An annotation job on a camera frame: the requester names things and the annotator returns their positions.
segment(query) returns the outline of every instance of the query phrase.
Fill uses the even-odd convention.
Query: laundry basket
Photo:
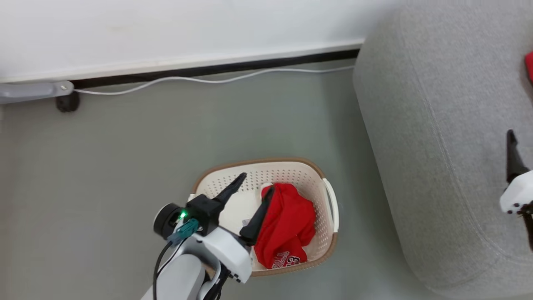
[[[279,269],[266,269],[255,258],[252,276],[265,276],[289,273],[308,269],[324,262],[335,249],[339,226],[337,199],[331,184],[324,173],[312,162],[302,158],[265,159],[244,161],[213,168],[207,171],[195,184],[189,200],[205,194],[209,198],[217,196],[239,174],[248,176],[220,214],[219,223],[227,230],[239,233],[251,219],[261,204],[260,187],[264,183],[290,183],[306,199],[313,202],[316,220],[314,238],[303,247],[308,261]]]

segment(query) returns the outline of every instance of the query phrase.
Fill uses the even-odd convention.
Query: black baseboard strip
[[[120,75],[120,76],[73,80],[72,83],[74,84],[74,87],[77,89],[88,89],[88,88],[95,88],[97,86],[135,83],[135,82],[147,82],[147,81],[152,81],[152,80],[156,80],[159,78],[170,77],[170,76],[196,77],[196,76],[227,73],[227,72],[247,71],[247,70],[256,70],[256,69],[270,69],[270,68],[278,68],[278,67],[285,67],[285,66],[291,66],[291,65],[309,64],[312,62],[350,59],[350,58],[356,58],[357,54],[359,54],[359,49],[313,54],[313,55],[300,56],[300,57],[239,62],[236,64],[226,64],[226,65],[218,65],[218,66],[207,66],[207,67],[180,69],[180,70],[141,73],[141,74],[133,74],[133,75]]]

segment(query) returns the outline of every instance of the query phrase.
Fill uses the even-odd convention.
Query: gray fabric upholstery
[[[406,260],[453,298],[533,292],[522,220],[500,211],[505,134],[533,167],[531,2],[396,10],[365,40],[354,86]]]

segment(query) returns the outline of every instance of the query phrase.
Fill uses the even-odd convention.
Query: red clothing
[[[268,269],[306,262],[302,247],[309,245],[315,234],[313,203],[300,196],[292,184],[276,183],[274,187],[254,246],[257,260]],[[263,196],[269,188],[263,189]]]
[[[528,72],[529,82],[533,83],[533,52],[526,55],[526,57],[524,58],[524,62],[526,63],[526,70]]]

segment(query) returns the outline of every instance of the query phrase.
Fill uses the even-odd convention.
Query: basket handle
[[[339,224],[339,217],[338,217],[338,205],[337,205],[337,196],[335,196],[335,191],[333,190],[333,187],[331,183],[326,178],[322,178],[324,181],[324,184],[326,185],[326,190],[328,192],[329,196],[329,203],[331,204],[331,211],[333,214],[333,232],[338,232],[338,224]]]

